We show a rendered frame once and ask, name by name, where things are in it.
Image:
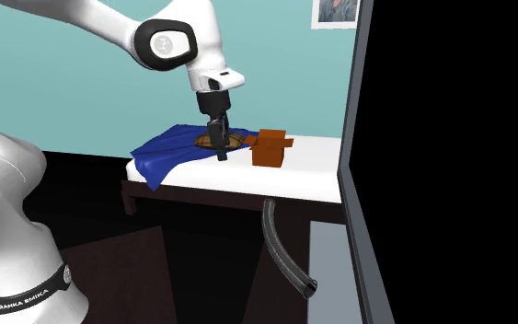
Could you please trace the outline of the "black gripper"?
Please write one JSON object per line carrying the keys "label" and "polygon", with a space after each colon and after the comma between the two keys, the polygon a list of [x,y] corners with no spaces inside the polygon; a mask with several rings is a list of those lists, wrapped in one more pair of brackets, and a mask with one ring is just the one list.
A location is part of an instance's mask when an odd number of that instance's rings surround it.
{"label": "black gripper", "polygon": [[217,159],[226,161],[226,148],[229,145],[229,122],[226,111],[231,108],[229,91],[197,92],[196,99],[200,112],[211,119],[207,123],[207,131]]}

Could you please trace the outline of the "brown woven bowl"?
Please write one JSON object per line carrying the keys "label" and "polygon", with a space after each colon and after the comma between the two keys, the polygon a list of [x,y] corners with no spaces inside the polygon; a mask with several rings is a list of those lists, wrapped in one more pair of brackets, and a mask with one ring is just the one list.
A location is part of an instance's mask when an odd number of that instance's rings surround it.
{"label": "brown woven bowl", "polygon": [[[228,144],[226,145],[226,150],[235,150],[239,148],[245,140],[246,136],[241,133],[230,133]],[[215,150],[215,147],[212,145],[211,137],[208,133],[202,133],[199,135],[195,139],[194,145],[203,149]]]}

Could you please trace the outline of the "orange cardboard box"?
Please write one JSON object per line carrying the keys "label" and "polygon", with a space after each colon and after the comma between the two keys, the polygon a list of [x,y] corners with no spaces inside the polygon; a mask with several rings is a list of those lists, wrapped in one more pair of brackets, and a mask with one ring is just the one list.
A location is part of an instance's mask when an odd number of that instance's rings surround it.
{"label": "orange cardboard box", "polygon": [[260,129],[258,135],[249,135],[245,145],[250,145],[252,165],[280,168],[286,148],[294,144],[293,138],[286,138],[285,130]]}

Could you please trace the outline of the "blue cloth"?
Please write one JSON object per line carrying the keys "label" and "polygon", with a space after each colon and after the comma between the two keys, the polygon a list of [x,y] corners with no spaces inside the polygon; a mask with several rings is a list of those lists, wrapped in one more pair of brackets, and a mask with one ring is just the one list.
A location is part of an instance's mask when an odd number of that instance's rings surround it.
{"label": "blue cloth", "polygon": [[[154,191],[161,185],[220,189],[230,181],[238,167],[251,165],[249,146],[242,144],[227,152],[226,161],[219,161],[213,150],[194,145],[195,139],[206,133],[204,126],[177,124],[132,151],[127,166],[128,179],[147,184]],[[257,135],[235,128],[231,133]]]}

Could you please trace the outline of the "grey framed black panel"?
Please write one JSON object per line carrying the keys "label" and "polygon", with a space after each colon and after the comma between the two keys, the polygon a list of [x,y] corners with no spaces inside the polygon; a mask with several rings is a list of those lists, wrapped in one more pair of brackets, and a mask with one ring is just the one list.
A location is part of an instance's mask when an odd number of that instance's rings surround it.
{"label": "grey framed black panel", "polygon": [[355,183],[397,324],[518,324],[518,0],[373,9]]}

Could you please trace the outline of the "white bed with dark frame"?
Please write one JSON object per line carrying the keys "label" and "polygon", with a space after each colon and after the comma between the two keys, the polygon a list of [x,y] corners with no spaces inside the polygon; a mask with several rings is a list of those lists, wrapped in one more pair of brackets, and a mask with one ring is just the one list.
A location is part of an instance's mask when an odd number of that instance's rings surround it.
{"label": "white bed with dark frame", "polygon": [[259,211],[276,201],[277,231],[294,260],[318,280],[311,300],[301,297],[263,249],[241,324],[323,324],[340,279],[353,285],[337,168],[340,139],[296,135],[280,168],[254,167],[244,148],[225,162],[213,157],[180,164],[151,190],[134,162],[121,183],[125,212],[138,198]]}

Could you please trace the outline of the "white framed wall picture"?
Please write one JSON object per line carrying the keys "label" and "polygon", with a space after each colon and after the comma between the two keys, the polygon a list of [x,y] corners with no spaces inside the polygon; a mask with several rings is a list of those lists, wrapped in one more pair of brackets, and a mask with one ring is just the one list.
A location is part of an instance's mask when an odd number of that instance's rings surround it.
{"label": "white framed wall picture", "polygon": [[311,29],[356,29],[361,0],[312,0]]}

